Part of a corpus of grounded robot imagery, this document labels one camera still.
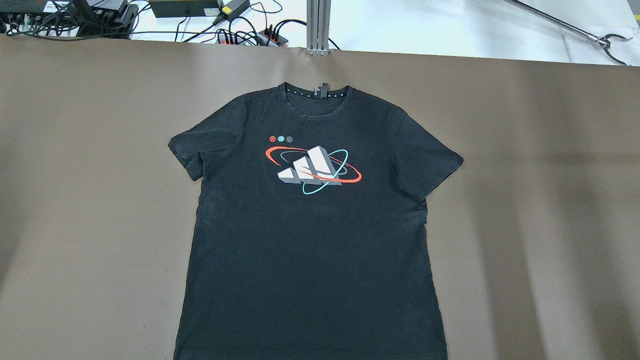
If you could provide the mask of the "red power strip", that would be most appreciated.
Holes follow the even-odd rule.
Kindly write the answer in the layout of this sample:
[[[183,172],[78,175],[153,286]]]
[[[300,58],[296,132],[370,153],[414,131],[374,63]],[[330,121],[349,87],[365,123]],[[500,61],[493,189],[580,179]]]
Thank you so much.
[[[274,31],[265,33],[260,31],[245,32],[238,30],[231,32],[230,30],[218,30],[213,42],[217,44],[256,46],[256,47],[286,47],[288,39],[275,34]]]

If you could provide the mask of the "aluminium frame post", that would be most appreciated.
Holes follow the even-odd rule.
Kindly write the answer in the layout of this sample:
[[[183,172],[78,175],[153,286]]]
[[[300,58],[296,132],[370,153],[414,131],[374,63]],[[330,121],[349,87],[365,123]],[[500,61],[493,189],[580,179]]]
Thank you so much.
[[[309,55],[329,55],[331,0],[306,1],[306,51]]]

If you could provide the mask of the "black power adapter box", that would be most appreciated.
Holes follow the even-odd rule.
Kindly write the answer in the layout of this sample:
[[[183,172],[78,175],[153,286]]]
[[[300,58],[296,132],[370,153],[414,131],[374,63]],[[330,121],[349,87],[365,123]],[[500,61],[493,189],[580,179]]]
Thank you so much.
[[[147,0],[156,18],[210,18],[224,7],[222,0]]]

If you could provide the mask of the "black graphic t-shirt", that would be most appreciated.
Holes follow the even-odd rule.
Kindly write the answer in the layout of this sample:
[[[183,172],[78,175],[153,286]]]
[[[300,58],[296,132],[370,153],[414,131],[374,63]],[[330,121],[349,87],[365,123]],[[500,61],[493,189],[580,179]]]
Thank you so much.
[[[172,137],[198,207],[175,360],[446,360],[427,196],[464,160],[395,104],[282,83]]]

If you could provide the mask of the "yellow labelled power brick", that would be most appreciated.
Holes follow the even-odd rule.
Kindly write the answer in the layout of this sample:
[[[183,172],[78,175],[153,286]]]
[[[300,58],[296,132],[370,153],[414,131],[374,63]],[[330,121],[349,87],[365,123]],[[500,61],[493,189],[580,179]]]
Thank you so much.
[[[219,25],[223,21],[231,24],[235,19],[240,17],[245,10],[249,9],[249,7],[250,0],[231,0],[219,8],[219,13],[212,25]]]

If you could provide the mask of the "metal reacher grabber tool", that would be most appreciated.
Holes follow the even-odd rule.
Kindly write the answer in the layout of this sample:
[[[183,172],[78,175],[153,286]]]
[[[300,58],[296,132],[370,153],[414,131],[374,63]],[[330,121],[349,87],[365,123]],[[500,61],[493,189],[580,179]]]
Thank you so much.
[[[555,16],[552,16],[551,14],[548,14],[542,10],[539,10],[533,6],[530,6],[524,2],[521,2],[520,0],[505,0],[506,3],[509,3],[512,6],[515,6],[529,14],[532,14],[533,16],[536,16],[537,18],[540,19],[544,19],[545,21],[552,23],[560,28],[562,28],[563,30],[567,30],[568,32],[579,36],[580,38],[583,38],[591,43],[597,44],[601,50],[605,53],[605,55],[612,60],[615,64],[617,65],[621,65],[621,66],[631,66],[631,64],[628,64],[624,61],[622,61],[621,59],[618,59],[617,57],[615,57],[614,55],[611,54],[611,39],[618,39],[621,43],[628,43],[630,42],[633,38],[627,38],[625,36],[622,36],[621,34],[616,34],[616,33],[608,33],[605,34],[603,36],[597,36],[596,34],[593,34],[591,32],[588,32],[587,30],[584,30],[580,27],[577,27],[571,23],[565,22],[562,19],[559,19]]]

